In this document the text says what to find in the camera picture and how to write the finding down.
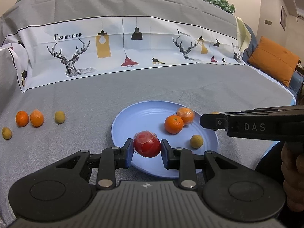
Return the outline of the person right hand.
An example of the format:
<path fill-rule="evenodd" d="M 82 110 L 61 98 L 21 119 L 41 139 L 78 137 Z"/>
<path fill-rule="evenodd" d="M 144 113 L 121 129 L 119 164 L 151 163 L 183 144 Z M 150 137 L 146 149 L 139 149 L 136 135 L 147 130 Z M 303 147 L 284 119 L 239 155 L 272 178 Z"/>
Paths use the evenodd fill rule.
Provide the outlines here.
<path fill-rule="evenodd" d="M 281 159 L 287 205 L 292 211 L 301 212 L 303 211 L 303 155 L 294 158 L 294 154 L 285 143 L 281 151 Z"/>

